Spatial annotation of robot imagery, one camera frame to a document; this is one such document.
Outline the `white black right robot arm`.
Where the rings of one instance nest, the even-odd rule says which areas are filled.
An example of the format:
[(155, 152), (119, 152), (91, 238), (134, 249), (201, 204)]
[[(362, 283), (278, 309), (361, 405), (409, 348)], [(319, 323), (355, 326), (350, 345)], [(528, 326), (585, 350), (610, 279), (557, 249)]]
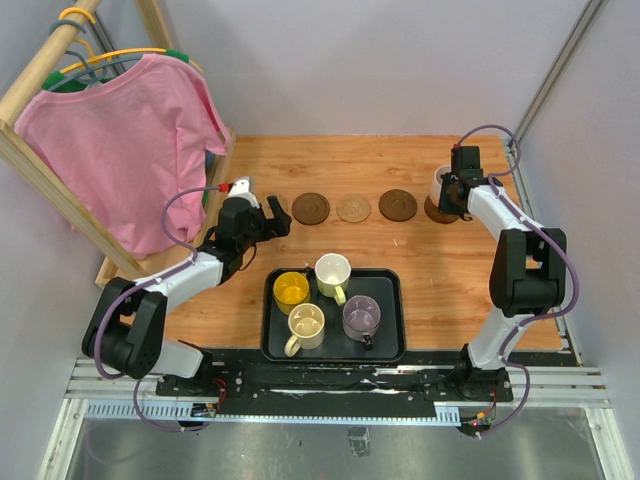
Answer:
[(497, 241), (492, 308), (480, 333), (462, 348), (452, 377), (455, 392), (474, 400), (504, 385), (506, 361), (524, 332), (564, 301), (567, 239), (562, 230), (531, 219), (483, 172), (477, 146), (454, 145), (450, 169), (439, 179), (438, 210), (480, 221)]

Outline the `yellow translucent cup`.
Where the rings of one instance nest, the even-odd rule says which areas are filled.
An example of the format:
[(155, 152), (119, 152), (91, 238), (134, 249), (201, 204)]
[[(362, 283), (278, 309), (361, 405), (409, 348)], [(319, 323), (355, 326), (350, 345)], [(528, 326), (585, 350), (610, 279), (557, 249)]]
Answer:
[(272, 291), (278, 309), (285, 315), (298, 305), (308, 303), (311, 298), (309, 281), (300, 272), (289, 271), (279, 275)]

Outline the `pink mug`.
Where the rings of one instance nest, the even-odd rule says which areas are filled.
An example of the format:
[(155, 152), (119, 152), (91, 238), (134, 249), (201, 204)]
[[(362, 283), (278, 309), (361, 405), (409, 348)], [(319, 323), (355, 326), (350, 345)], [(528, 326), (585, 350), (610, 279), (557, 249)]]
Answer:
[(443, 165), (434, 172), (434, 177), (433, 177), (431, 187), (430, 187), (430, 192), (429, 192), (429, 198), (434, 205), (439, 204), (442, 185), (443, 185), (443, 176), (449, 172), (450, 172), (449, 165)]

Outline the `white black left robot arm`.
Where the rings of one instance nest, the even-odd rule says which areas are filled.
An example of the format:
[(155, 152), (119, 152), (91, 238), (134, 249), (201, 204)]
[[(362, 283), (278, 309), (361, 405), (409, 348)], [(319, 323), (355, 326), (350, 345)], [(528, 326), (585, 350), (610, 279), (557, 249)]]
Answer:
[(291, 217), (276, 196), (267, 201), (271, 218), (260, 204), (229, 196), (211, 235), (190, 257), (149, 277), (115, 277), (106, 284), (82, 341), (83, 354), (94, 360), (101, 376), (140, 380), (149, 374), (170, 375), (195, 396), (212, 388), (210, 356), (196, 346), (166, 339), (166, 317), (242, 270), (247, 250), (289, 235)]

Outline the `large woven rattan coaster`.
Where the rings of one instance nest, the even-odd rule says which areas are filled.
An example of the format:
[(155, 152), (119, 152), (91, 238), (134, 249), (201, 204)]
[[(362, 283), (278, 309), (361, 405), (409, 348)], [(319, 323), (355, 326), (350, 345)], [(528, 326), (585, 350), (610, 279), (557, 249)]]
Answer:
[(275, 196), (281, 206), (281, 208), (285, 211), (289, 210), (289, 203), (287, 201), (287, 199), (280, 193), (275, 193), (275, 192), (265, 192), (262, 194), (261, 196), (261, 203), (269, 206), (269, 202), (268, 202), (268, 198), (271, 196)]

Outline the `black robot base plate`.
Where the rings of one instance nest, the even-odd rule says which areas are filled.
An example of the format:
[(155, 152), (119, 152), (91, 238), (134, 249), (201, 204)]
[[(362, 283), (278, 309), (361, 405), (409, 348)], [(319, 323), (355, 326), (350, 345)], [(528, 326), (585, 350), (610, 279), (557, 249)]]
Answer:
[(280, 363), (258, 349), (209, 349), (209, 380), (163, 375), (162, 397), (204, 399), (224, 394), (232, 413), (382, 413), (433, 411), (436, 402), (496, 406), (513, 400), (510, 378), (502, 387), (467, 398), (452, 383), (453, 351), (409, 350), (387, 364)]

